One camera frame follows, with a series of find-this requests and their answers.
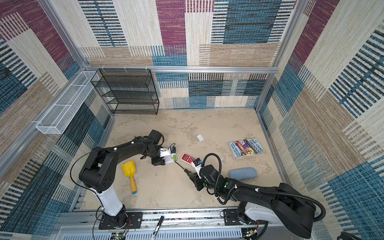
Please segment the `white battery cover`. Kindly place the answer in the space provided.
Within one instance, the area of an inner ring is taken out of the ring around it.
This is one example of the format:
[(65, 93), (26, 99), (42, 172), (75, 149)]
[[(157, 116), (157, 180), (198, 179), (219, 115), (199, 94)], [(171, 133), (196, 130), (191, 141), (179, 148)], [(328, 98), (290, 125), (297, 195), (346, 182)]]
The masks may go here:
[(204, 141), (204, 138), (202, 135), (197, 135), (197, 139), (199, 140), (199, 142), (203, 142)]

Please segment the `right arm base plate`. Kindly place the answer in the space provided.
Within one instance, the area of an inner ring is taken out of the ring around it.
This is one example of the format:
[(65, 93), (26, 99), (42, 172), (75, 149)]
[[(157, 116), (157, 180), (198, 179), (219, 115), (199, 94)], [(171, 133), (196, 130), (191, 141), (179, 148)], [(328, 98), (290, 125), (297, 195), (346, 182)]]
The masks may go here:
[(224, 220), (225, 226), (261, 226), (266, 223), (264, 220), (258, 220), (258, 221), (250, 221), (249, 223), (246, 223), (245, 221), (241, 220), (238, 217), (237, 210), (236, 209), (224, 209), (221, 210), (219, 213), (220, 217)]

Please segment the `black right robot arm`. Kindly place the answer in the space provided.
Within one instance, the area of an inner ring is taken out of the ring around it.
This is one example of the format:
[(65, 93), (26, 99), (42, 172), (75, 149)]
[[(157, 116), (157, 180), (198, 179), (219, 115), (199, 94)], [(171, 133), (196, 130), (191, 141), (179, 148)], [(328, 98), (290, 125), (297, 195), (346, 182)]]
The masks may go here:
[(197, 191), (206, 188), (221, 205), (239, 202), (237, 218), (245, 225), (259, 220), (272, 222), (278, 219), (290, 232), (309, 239), (315, 222), (326, 216), (325, 207), (317, 200), (304, 196), (288, 184), (278, 187), (261, 187), (222, 176), (222, 170), (201, 161), (194, 173), (184, 170)]

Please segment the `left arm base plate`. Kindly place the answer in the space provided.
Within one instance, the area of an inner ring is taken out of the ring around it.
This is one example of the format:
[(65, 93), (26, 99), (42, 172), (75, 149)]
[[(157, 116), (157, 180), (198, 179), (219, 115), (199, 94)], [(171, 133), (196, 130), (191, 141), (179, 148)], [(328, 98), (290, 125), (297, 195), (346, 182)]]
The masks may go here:
[(121, 212), (115, 217), (103, 213), (99, 230), (139, 229), (142, 218), (143, 212)]

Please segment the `black yellow screwdriver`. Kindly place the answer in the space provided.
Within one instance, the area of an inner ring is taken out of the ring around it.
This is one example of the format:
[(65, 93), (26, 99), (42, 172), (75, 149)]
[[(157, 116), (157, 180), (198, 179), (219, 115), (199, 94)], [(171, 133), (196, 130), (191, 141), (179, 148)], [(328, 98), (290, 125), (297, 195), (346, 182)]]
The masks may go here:
[(190, 178), (191, 181), (195, 180), (196, 178), (199, 178), (197, 173), (193, 173), (188, 169), (183, 168), (178, 162), (175, 162), (175, 163), (184, 170), (184, 172), (187, 174), (187, 176)]

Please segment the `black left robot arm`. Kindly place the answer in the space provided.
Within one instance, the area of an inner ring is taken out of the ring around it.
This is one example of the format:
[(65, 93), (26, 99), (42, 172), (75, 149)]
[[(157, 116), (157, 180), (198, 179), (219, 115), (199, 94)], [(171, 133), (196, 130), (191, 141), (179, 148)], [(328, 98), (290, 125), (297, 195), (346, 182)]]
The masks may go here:
[(79, 180), (96, 194), (104, 213), (116, 217), (123, 209), (123, 203), (113, 187), (118, 164), (136, 155), (159, 159), (159, 142), (163, 140), (160, 132), (152, 130), (148, 136), (136, 137), (115, 147), (95, 147), (89, 153), (79, 173)]

